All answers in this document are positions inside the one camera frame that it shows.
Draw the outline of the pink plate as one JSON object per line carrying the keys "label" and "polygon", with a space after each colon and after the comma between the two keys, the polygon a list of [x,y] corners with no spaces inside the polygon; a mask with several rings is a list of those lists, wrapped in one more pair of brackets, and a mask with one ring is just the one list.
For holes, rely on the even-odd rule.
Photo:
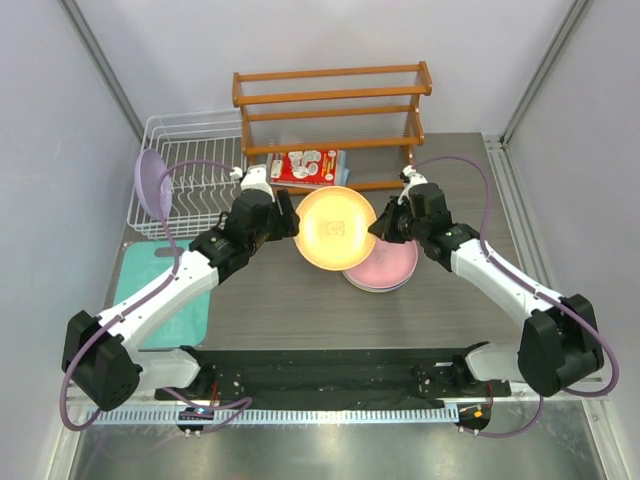
{"label": "pink plate", "polygon": [[394,244],[376,240],[371,254],[362,263],[343,272],[366,286],[390,287],[412,277],[418,255],[413,241]]}

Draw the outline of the orange yellow plate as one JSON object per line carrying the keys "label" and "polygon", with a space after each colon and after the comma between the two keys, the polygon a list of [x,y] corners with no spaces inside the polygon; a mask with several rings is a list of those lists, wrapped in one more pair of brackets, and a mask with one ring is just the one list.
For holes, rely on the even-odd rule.
{"label": "orange yellow plate", "polygon": [[376,220],[371,203],[347,187],[330,186],[306,195],[296,208],[299,233],[295,245],[310,264],[344,271],[362,263],[373,251],[368,232]]}

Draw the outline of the purple plate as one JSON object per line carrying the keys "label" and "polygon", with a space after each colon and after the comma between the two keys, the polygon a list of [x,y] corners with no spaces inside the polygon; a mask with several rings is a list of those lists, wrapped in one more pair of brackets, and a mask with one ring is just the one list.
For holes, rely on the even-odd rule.
{"label": "purple plate", "polygon": [[144,211],[154,220],[166,220],[172,207],[171,178],[167,165],[152,148],[144,149],[134,167],[134,188]]}

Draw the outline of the blue plate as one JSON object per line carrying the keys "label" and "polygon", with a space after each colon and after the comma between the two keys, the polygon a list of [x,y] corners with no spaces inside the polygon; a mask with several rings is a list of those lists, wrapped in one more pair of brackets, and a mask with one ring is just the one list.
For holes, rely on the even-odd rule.
{"label": "blue plate", "polygon": [[408,283],[411,280],[411,277],[405,279],[403,282],[400,282],[396,285],[392,285],[390,287],[370,287],[370,286],[366,286],[362,283],[357,282],[356,280],[354,280],[347,272],[342,272],[343,276],[345,277],[345,279],[351,283],[353,286],[363,290],[363,291],[367,291],[367,292],[371,292],[371,293],[386,293],[386,292],[391,292],[394,290],[397,290],[399,288],[401,288],[402,286],[404,286],[406,283]]}

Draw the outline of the cream yellow plate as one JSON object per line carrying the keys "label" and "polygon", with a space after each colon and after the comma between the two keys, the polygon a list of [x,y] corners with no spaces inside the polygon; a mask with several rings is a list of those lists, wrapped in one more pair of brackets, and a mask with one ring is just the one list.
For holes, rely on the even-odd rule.
{"label": "cream yellow plate", "polygon": [[389,293],[395,290],[398,290],[399,288],[403,287],[408,281],[399,283],[397,285],[393,285],[391,287],[386,287],[386,288],[374,288],[374,287],[368,287],[365,286],[363,284],[357,283],[357,282],[350,282],[353,286],[355,286],[356,288],[368,292],[368,293],[376,293],[376,294],[382,294],[382,293]]}

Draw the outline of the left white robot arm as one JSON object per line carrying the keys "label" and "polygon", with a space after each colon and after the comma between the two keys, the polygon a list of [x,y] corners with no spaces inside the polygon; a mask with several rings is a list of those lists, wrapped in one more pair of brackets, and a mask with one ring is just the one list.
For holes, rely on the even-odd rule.
{"label": "left white robot arm", "polygon": [[146,339],[185,305],[244,268],[266,242],[293,238],[299,217],[288,191],[250,188],[233,202],[222,226],[198,235],[170,268],[125,301],[68,323],[62,369],[102,411],[134,393],[165,387],[193,399],[205,397],[214,373],[189,346],[146,350]]}

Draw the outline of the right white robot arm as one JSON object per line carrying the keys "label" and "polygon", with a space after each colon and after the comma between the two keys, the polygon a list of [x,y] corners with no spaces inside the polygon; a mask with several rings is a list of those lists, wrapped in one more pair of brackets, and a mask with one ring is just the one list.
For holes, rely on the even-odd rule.
{"label": "right white robot arm", "polygon": [[388,243],[417,242],[428,258],[474,285],[520,327],[514,346],[467,349],[464,362],[451,371],[460,393],[472,395],[489,380],[505,380],[551,397],[603,367],[591,303],[537,284],[482,243],[479,232],[453,221],[437,184],[416,184],[391,197],[369,231]]}

